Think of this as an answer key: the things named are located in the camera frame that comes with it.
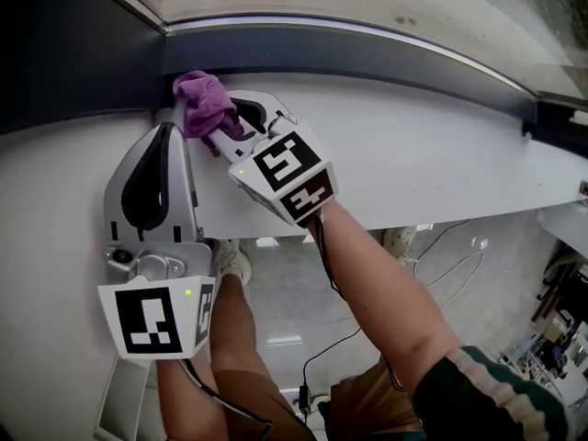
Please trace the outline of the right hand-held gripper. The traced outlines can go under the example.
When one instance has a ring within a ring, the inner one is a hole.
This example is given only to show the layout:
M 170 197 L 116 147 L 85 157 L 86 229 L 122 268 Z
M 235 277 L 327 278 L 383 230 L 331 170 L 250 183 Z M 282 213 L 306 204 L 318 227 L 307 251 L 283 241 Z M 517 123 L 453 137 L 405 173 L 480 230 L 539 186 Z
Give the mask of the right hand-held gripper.
M 230 90 L 234 129 L 206 135 L 232 164 L 230 178 L 254 201 L 290 225 L 300 225 L 338 193 L 331 155 L 310 125 L 274 95 Z

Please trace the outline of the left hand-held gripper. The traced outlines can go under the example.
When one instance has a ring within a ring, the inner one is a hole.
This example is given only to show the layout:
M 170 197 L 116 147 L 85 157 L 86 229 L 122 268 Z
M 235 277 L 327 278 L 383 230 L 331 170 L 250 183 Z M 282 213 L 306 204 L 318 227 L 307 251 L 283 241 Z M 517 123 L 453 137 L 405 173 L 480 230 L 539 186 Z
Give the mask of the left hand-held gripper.
M 187 142 L 172 122 L 141 137 L 107 184 L 105 234 L 128 242 L 107 246 L 98 294 L 122 358 L 191 358 L 208 341 L 214 242 L 194 243 L 194 195 Z

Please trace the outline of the purple cloth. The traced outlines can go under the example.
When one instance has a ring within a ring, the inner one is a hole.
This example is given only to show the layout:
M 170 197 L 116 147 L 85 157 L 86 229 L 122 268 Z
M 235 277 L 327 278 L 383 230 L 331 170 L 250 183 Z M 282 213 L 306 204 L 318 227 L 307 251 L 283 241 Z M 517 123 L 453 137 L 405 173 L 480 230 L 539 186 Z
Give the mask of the purple cloth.
M 244 134 L 237 107 L 220 80 L 202 71 L 178 76 L 172 86 L 176 101 L 185 103 L 184 133 L 189 139 L 212 143 L 209 135 L 223 129 L 237 138 Z

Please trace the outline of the person's right forearm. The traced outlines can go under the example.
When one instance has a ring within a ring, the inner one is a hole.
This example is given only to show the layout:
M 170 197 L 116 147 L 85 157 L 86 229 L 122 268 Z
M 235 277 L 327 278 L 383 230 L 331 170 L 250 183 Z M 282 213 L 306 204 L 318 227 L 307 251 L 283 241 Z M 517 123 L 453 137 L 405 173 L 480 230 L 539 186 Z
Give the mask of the person's right forearm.
M 412 397 L 461 342 L 424 285 L 339 203 L 325 203 L 306 226 L 359 326 Z

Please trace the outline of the person's left forearm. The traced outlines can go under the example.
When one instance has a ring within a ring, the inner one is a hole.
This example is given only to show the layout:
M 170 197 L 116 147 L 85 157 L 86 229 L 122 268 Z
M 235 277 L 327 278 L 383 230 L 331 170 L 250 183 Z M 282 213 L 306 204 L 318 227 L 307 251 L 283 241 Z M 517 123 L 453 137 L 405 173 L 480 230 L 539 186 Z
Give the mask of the person's left forearm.
M 229 441 L 222 405 L 196 385 L 178 361 L 156 362 L 160 410 L 170 441 Z

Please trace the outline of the person's left leg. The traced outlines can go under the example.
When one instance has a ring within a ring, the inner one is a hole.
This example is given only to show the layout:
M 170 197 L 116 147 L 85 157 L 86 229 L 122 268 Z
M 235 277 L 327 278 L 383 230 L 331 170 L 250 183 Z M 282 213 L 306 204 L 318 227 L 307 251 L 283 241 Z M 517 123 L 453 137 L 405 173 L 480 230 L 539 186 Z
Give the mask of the person's left leg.
M 210 357 L 214 373 L 246 371 L 270 378 L 256 348 L 254 316 L 245 299 L 243 282 L 225 275 L 214 302 L 210 328 Z

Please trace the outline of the white shelf unit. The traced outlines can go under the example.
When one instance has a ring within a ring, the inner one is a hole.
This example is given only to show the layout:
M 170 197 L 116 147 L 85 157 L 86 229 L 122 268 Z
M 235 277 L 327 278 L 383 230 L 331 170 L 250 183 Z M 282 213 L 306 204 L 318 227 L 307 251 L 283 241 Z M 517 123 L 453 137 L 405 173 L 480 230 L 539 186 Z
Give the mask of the white shelf unit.
M 118 357 L 101 403 L 94 441 L 157 441 L 155 394 L 148 390 L 152 361 Z

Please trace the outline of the brown shorts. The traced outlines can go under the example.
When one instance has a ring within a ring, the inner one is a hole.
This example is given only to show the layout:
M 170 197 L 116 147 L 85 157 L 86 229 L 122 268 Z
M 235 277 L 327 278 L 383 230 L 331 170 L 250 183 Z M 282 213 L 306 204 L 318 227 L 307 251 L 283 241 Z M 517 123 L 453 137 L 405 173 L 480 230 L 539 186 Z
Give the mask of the brown shorts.
M 245 371 L 223 371 L 215 379 L 221 396 L 262 420 L 227 409 L 230 441 L 318 441 L 272 379 Z M 426 441 L 408 396 L 392 386 L 383 359 L 331 387 L 325 432 L 328 441 Z

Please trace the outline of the white metal rack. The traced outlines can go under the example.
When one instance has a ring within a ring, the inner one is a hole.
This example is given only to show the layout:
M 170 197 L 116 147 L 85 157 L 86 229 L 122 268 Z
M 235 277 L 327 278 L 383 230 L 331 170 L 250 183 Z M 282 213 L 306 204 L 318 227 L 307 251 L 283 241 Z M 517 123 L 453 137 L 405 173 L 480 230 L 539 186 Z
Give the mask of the white metal rack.
M 500 354 L 521 376 L 553 389 L 567 376 L 568 349 L 588 326 L 588 258 L 559 243 L 543 272 L 531 334 Z

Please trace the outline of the dark window frame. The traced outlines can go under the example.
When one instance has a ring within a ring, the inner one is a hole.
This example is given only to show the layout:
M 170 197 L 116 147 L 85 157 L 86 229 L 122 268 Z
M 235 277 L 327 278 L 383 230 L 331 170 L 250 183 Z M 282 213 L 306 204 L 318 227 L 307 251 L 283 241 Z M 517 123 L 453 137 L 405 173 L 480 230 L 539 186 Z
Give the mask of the dark window frame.
M 519 119 L 535 141 L 588 159 L 588 100 L 534 94 L 443 47 L 319 18 L 215 18 L 166 31 L 126 0 L 0 0 L 0 135 L 156 110 L 183 73 L 341 75 L 408 85 Z

